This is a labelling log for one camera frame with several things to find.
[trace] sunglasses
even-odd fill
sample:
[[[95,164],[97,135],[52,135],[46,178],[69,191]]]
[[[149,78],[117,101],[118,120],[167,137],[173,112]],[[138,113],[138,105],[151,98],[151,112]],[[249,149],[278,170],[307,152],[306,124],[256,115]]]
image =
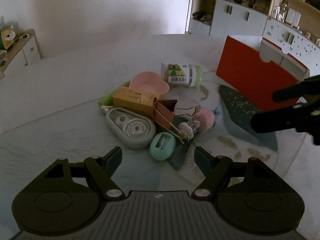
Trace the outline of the sunglasses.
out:
[[[25,40],[26,38],[28,38],[30,35],[29,34],[26,34],[26,35],[23,35],[22,37],[20,38],[17,38],[14,43],[18,43],[20,40]]]

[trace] yellow box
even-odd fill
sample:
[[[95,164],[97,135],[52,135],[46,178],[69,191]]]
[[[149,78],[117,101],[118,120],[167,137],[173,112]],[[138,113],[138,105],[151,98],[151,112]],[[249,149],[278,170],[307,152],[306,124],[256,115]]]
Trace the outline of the yellow box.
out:
[[[112,99],[113,107],[122,107],[152,119],[157,97],[147,92],[137,92],[127,87],[120,87]]]

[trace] bottle with green cap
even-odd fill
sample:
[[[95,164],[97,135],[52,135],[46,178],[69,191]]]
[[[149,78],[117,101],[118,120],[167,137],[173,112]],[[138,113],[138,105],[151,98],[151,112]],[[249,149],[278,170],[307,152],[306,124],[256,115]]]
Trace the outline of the bottle with green cap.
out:
[[[168,84],[199,87],[202,75],[199,65],[161,64],[162,79]]]

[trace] bottle label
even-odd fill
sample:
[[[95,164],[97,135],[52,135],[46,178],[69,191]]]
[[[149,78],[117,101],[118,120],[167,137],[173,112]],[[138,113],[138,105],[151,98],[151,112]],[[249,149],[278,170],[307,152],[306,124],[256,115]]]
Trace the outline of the bottle label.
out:
[[[168,64],[168,83],[189,84],[190,69],[187,65]]]

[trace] teal pencil sharpener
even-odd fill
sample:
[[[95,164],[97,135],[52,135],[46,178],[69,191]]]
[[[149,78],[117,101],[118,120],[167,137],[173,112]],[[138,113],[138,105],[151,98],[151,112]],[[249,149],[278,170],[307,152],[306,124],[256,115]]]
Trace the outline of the teal pencil sharpener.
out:
[[[157,161],[164,161],[172,155],[175,146],[176,139],[171,133],[159,133],[153,138],[151,142],[151,156]]]

